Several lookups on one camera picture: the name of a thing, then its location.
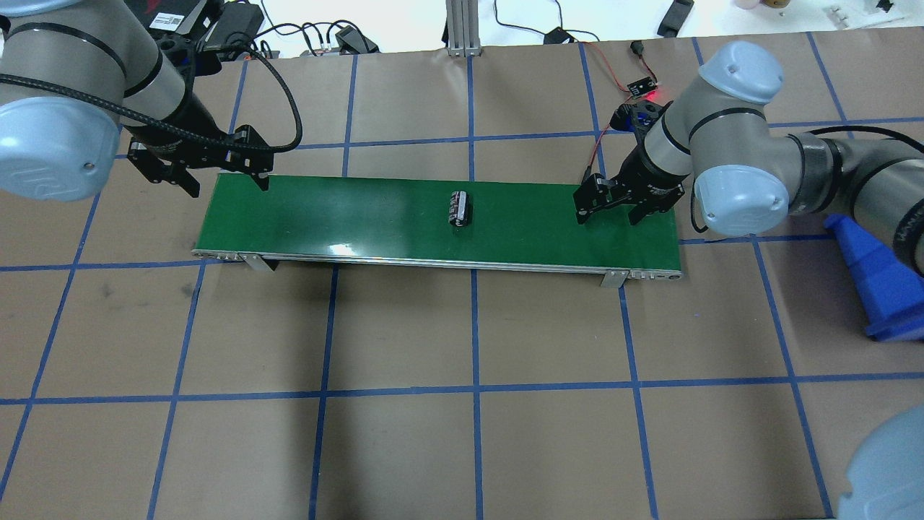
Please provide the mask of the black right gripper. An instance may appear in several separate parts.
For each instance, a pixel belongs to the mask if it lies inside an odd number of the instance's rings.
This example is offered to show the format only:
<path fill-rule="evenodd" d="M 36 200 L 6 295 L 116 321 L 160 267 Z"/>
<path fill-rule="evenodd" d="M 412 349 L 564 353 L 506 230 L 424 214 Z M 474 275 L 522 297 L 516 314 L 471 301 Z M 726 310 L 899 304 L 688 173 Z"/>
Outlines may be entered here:
<path fill-rule="evenodd" d="M 681 185 L 672 188 L 633 187 L 617 178 L 608 180 L 600 173 L 586 172 L 573 194 L 575 220 L 582 226 L 592 214 L 617 205 L 631 205 L 633 208 L 628 212 L 628 221 L 631 226 L 637 226 L 647 216 L 656 212 L 666 213 L 684 194 L 686 192 Z"/>

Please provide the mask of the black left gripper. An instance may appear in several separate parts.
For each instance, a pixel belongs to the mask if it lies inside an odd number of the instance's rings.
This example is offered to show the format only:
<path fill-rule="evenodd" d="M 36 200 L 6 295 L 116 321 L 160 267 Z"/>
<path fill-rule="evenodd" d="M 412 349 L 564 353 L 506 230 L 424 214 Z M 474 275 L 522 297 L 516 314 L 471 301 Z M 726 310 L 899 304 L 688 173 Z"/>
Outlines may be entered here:
<path fill-rule="evenodd" d="M 189 173 L 191 169 L 218 167 L 250 174 L 257 187 L 267 192 L 274 168 L 273 152 L 231 151 L 175 136 L 160 145 L 145 144 L 133 136 L 126 157 L 148 181 L 167 181 L 191 198 L 199 198 L 201 190 L 201 184 Z"/>

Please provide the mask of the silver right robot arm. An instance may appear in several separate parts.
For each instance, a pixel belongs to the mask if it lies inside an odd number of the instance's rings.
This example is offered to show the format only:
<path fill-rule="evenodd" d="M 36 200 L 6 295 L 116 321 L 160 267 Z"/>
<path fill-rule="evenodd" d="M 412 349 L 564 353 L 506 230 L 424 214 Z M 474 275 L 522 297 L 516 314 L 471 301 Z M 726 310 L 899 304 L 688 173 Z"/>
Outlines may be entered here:
<path fill-rule="evenodd" d="M 688 198 L 706 230 L 735 238 L 786 217 L 851 214 L 888 256 L 922 270 L 922 152 L 911 139 L 828 139 L 825 129 L 773 137 L 763 86 L 779 63 L 736 40 L 699 71 L 679 101 L 633 125 L 637 144 L 605 177 L 537 182 L 537 168 L 504 162 L 474 181 L 407 157 L 406 145 L 360 146 L 347 175 L 306 165 L 271 175 L 270 190 L 222 184 L 238 201 L 234 233 L 202 233 L 201 246 L 236 247 L 273 261 L 416 264 L 452 269 L 681 275 L 674 207 Z"/>

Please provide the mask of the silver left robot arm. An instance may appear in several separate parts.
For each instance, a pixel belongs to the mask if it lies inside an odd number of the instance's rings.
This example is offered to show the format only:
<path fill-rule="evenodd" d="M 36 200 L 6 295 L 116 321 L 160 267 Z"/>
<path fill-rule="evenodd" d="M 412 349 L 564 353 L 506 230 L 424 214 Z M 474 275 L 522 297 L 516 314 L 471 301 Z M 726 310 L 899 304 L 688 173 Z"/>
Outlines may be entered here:
<path fill-rule="evenodd" d="M 119 1 L 2 3 L 2 190 L 73 202 L 109 180 L 120 134 L 152 183 L 198 197 L 192 169 L 250 176 L 274 164 L 254 129 L 222 131 L 185 77 Z"/>

